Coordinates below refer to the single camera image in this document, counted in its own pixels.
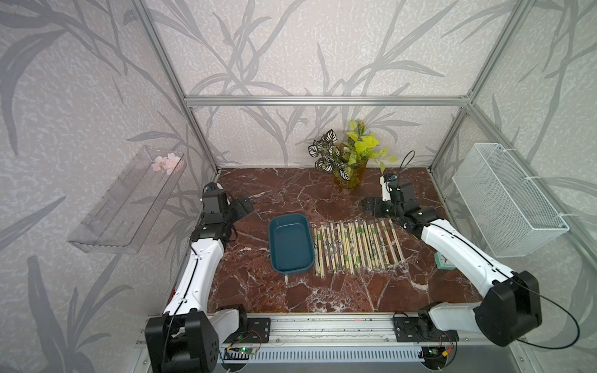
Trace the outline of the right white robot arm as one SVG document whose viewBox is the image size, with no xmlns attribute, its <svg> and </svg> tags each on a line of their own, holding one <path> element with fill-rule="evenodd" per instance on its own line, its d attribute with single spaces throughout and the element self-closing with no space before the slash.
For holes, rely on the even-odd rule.
<svg viewBox="0 0 597 373">
<path fill-rule="evenodd" d="M 539 282 L 529 272 L 501 264 L 463 236 L 435 208 L 423 208 L 412 183 L 396 175 L 380 177 L 381 197 L 367 197 L 364 212 L 389 218 L 407 233 L 435 249 L 477 289 L 482 300 L 442 302 L 418 311 L 417 328 L 426 340 L 447 331 L 484 335 L 505 347 L 541 326 Z"/>
</svg>

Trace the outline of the chopstick pair fourteenth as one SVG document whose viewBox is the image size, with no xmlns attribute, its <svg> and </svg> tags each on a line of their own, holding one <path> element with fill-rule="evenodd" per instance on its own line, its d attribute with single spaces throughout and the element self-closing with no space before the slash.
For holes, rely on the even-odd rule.
<svg viewBox="0 0 597 373">
<path fill-rule="evenodd" d="M 327 272 L 334 273 L 333 250 L 331 249 L 329 234 L 327 233 L 326 225 L 322 225 L 321 232 L 323 236 L 323 246 L 325 249 Z"/>
</svg>

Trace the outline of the chopstick pair thirteenth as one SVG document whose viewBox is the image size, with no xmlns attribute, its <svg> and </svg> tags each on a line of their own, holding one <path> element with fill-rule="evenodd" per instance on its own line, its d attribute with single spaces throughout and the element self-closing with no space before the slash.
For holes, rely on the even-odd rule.
<svg viewBox="0 0 597 373">
<path fill-rule="evenodd" d="M 333 224 L 331 222 L 329 223 L 328 233 L 330 235 L 330 246 L 331 246 L 333 269 L 334 269 L 334 273 L 337 273 L 336 250 L 335 250 L 335 246 L 334 246 L 334 235 L 333 235 L 334 228 L 333 228 Z"/>
</svg>

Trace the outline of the teal storage box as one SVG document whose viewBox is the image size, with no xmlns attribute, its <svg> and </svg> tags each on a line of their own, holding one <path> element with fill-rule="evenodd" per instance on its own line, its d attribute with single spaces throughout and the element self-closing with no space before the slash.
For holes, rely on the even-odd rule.
<svg viewBox="0 0 597 373">
<path fill-rule="evenodd" d="M 315 262 L 309 221 L 299 213 L 272 219 L 268 225 L 271 266 L 290 276 L 307 272 Z"/>
</svg>

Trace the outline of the chopstick pair sixteenth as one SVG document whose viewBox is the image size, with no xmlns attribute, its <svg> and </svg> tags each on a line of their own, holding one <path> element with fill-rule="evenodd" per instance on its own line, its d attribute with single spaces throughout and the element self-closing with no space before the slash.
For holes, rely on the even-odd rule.
<svg viewBox="0 0 597 373">
<path fill-rule="evenodd" d="M 312 227 L 312 240 L 313 240 L 313 248 L 315 253 L 315 271 L 316 276 L 320 276 L 320 260 L 319 260 L 319 250 L 318 250 L 318 240 L 317 240 L 317 229 Z"/>
</svg>

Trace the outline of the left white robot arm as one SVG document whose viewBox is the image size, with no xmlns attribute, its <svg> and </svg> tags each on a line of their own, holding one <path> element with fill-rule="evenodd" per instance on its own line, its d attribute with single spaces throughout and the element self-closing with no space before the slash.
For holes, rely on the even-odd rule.
<svg viewBox="0 0 597 373">
<path fill-rule="evenodd" d="M 236 231 L 235 223 L 253 212 L 246 197 L 228 200 L 226 192 L 208 191 L 204 211 L 190 236 L 188 262 L 163 315 L 150 318 L 145 339 L 154 372 L 212 372 L 221 344 L 247 327 L 242 306 L 212 315 L 208 297 L 216 269 Z"/>
</svg>

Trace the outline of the chopstick pair fifteenth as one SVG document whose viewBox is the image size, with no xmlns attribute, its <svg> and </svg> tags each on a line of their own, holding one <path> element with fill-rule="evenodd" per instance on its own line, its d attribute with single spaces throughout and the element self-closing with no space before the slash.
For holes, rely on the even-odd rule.
<svg viewBox="0 0 597 373">
<path fill-rule="evenodd" d="M 323 230 L 322 228 L 317 229 L 317 242 L 318 242 L 318 253 L 319 253 L 319 262 L 320 262 L 320 276 L 321 278 L 325 278 L 326 276 L 326 254 L 324 253 L 325 245 L 323 239 Z"/>
</svg>

